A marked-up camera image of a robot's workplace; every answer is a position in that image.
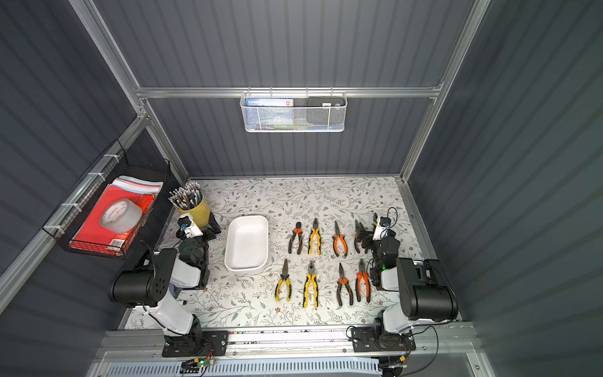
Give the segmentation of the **white plastic storage box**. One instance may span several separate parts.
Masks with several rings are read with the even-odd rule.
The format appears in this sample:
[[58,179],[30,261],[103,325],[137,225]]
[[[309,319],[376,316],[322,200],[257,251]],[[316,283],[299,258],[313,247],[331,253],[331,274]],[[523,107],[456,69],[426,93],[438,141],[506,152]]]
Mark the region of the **white plastic storage box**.
[[225,267],[236,275],[263,272],[269,261],[269,222],[261,215],[235,218],[228,227]]

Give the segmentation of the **orange black combination pliers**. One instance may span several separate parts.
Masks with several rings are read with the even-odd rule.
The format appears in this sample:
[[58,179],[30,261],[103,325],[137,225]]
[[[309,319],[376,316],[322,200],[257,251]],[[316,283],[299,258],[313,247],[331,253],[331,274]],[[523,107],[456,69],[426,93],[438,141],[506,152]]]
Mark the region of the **orange black combination pliers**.
[[358,303],[362,301],[362,298],[366,297],[366,302],[371,301],[371,283],[367,271],[367,265],[364,259],[361,259],[358,263],[358,272],[356,274],[356,300]]

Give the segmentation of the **orange handled cutting pliers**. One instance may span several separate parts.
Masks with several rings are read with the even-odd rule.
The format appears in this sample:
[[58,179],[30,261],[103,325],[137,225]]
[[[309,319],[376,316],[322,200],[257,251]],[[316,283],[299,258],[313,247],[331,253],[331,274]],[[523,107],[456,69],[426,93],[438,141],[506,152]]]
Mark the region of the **orange handled cutting pliers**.
[[339,257],[340,254],[342,254],[344,258],[348,256],[348,244],[345,241],[345,236],[341,233],[337,221],[334,222],[333,250],[337,257]]

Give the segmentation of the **orange long nose pliers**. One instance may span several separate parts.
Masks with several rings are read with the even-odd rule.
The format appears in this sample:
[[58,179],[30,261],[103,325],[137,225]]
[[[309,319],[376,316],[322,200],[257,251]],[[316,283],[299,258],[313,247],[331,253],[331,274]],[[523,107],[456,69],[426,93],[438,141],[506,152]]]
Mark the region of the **orange long nose pliers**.
[[353,291],[350,287],[350,281],[345,277],[345,270],[343,268],[342,263],[339,263],[339,279],[337,282],[337,291],[336,291],[336,298],[337,298],[337,302],[338,302],[339,306],[343,306],[342,290],[344,288],[347,291],[348,296],[349,296],[349,304],[350,304],[350,306],[352,306],[353,302],[354,302],[354,296],[353,296]]

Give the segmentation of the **small yellow handled pliers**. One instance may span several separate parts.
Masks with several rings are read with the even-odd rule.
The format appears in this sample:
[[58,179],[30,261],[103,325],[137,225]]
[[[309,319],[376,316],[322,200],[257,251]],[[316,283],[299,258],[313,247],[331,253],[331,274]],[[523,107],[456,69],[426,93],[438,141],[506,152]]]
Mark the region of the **small yellow handled pliers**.
[[321,246],[322,246],[322,242],[321,242],[321,235],[320,235],[320,226],[319,226],[318,218],[314,218],[313,223],[312,223],[311,233],[309,236],[308,253],[312,254],[315,251],[317,253],[317,255],[321,255]]

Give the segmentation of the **large yellow black pliers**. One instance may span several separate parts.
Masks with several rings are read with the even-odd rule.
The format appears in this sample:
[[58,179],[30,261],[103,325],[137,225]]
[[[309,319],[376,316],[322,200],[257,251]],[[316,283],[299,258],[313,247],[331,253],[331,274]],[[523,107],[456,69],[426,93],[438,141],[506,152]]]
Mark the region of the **large yellow black pliers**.
[[315,269],[315,263],[313,260],[310,261],[309,267],[306,274],[306,282],[304,287],[304,298],[303,307],[306,308],[310,302],[317,308],[319,305],[319,290],[317,284],[317,274]]

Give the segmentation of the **yellow long nose pliers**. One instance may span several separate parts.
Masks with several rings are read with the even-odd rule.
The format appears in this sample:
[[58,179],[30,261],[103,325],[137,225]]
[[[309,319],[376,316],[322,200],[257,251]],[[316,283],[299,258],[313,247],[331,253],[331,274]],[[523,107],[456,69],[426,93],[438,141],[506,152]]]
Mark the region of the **yellow long nose pliers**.
[[280,300],[281,288],[284,285],[286,285],[286,287],[287,287],[287,301],[290,302],[290,300],[291,300],[291,282],[290,282],[290,277],[289,277],[288,260],[287,259],[284,260],[283,268],[282,268],[281,274],[280,274],[280,279],[279,279],[276,289],[275,289],[275,300],[276,301]]

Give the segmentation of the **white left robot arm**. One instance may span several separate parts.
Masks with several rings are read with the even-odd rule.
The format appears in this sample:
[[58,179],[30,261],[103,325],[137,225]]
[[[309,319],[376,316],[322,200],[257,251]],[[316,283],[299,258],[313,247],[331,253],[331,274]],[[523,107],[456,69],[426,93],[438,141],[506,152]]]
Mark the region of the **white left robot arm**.
[[174,292],[207,287],[208,242],[221,233],[221,227],[213,213],[203,228],[189,214],[180,216],[177,224],[177,245],[159,253],[147,244],[133,251],[108,290],[113,303],[141,308],[163,328],[165,358],[201,356],[213,351],[198,318],[178,303]]

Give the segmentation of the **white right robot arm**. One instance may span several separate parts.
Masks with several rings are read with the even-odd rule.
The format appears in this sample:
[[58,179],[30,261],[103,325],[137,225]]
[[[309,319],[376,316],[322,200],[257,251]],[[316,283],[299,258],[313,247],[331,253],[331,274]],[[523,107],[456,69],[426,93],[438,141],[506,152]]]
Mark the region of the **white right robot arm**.
[[436,259],[414,260],[398,255],[400,242],[388,226],[368,231],[356,223],[354,250],[372,252],[368,268],[358,263],[355,281],[356,301],[371,300],[372,288],[397,292],[399,303],[381,310],[368,329],[356,330],[353,341],[363,347],[379,349],[409,347],[415,327],[446,324],[458,317],[459,308],[448,278]]

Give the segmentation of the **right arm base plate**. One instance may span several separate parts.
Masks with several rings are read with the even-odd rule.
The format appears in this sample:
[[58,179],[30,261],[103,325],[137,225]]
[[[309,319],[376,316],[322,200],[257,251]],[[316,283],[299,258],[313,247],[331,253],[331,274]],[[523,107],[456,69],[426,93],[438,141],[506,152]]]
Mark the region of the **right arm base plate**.
[[416,350],[414,339],[377,331],[372,327],[348,326],[345,334],[351,340],[353,349],[357,353],[379,351],[408,353]]

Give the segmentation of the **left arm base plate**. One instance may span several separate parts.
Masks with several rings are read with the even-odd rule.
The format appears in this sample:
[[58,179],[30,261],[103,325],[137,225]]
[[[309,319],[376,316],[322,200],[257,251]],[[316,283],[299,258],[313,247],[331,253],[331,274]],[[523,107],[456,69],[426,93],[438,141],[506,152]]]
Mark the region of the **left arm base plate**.
[[186,336],[164,336],[163,358],[206,358],[221,357],[226,353],[229,333],[227,331],[205,331]]

